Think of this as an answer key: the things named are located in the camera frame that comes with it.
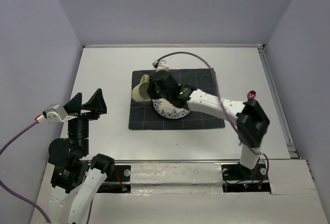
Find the dark grey checked cloth placemat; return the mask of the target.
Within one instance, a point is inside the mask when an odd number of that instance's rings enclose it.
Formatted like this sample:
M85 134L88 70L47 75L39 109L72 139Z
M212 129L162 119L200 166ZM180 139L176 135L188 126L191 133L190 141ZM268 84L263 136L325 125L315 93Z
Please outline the dark grey checked cloth placemat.
M197 87L211 95L216 94L211 71L207 68L179 69L170 72L178 83ZM169 119L161 116L151 101L130 102L130 130L198 130L224 127L224 120L205 113L190 112L185 117Z

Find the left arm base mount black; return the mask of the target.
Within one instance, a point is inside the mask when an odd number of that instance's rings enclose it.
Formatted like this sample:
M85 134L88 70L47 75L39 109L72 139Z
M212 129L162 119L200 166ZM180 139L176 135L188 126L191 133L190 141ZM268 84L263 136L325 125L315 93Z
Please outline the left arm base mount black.
M130 193L131 165L119 164L115 166L114 173L108 176L99 187L97 193L126 194Z

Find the blue floral ceramic plate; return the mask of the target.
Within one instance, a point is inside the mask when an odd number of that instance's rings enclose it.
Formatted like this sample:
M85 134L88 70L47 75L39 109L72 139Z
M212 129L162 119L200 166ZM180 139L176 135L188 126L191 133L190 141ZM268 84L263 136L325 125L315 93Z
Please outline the blue floral ceramic plate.
M153 99L152 104L155 111L160 116L167 119L180 119L186 117L190 113L189 110L173 106L169 101L164 98Z

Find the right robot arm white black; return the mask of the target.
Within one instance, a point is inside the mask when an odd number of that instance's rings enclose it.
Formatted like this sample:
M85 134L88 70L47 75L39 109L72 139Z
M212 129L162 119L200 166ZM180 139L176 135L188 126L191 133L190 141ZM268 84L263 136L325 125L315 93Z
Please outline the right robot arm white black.
M237 173L244 179L256 174L260 148L267 133L270 120L255 99L233 101L211 95L193 86L180 85L174 77L164 70L150 77L147 94L151 99L164 98L176 108L205 113L226 120L237 133L242 143Z

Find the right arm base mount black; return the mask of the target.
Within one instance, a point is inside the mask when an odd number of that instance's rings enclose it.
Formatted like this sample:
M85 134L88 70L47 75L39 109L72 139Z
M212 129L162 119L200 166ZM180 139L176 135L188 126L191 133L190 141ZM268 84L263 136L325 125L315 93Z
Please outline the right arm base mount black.
M243 168L239 163L222 165L224 193L271 192L267 167L259 163L253 170Z

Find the pale yellow mug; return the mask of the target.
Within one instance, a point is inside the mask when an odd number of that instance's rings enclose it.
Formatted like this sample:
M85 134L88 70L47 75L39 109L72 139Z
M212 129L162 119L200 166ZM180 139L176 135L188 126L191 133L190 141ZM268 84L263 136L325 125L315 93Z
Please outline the pale yellow mug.
M151 100L147 90L149 88L150 77L149 75L143 75L140 79L140 83L136 85L131 92L131 98L135 102L148 102Z

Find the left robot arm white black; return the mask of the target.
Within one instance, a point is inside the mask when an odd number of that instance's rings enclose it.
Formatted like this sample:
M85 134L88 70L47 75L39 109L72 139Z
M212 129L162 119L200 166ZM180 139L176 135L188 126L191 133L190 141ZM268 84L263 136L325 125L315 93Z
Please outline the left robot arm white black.
M68 136L53 140L48 147L48 163L54 166L49 223L82 223L99 187L113 177L113 158L97 154L91 162L84 160L89 153L89 122L106 113L101 89L86 103L77 93L65 105L45 109L49 124L68 125Z

